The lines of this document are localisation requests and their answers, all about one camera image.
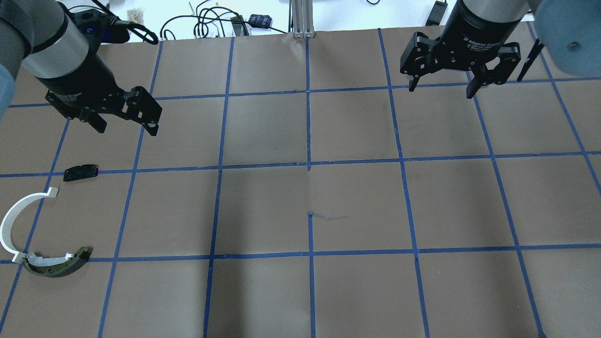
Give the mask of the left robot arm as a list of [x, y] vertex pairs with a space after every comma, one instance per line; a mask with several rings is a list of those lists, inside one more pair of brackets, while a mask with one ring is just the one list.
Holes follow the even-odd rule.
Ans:
[[21, 67], [40, 81], [45, 99], [64, 118], [105, 132], [103, 114], [134, 121], [152, 136], [162, 107], [143, 86], [123, 90], [98, 54], [101, 44], [123, 44], [130, 33], [152, 45], [158, 36], [137, 22], [97, 8], [73, 13], [56, 0], [1, 2], [1, 111], [14, 100]]

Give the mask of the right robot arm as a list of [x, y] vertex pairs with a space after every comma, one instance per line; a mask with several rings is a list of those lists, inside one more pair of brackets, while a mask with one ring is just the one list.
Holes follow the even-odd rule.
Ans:
[[517, 77], [522, 81], [542, 51], [560, 71], [575, 77], [600, 75], [598, 0], [458, 0], [440, 36], [415, 32], [400, 56], [400, 73], [414, 91], [421, 77], [442, 70], [472, 75], [466, 97], [483, 87], [503, 85], [522, 58], [520, 44], [509, 41], [526, 15], [535, 38]]

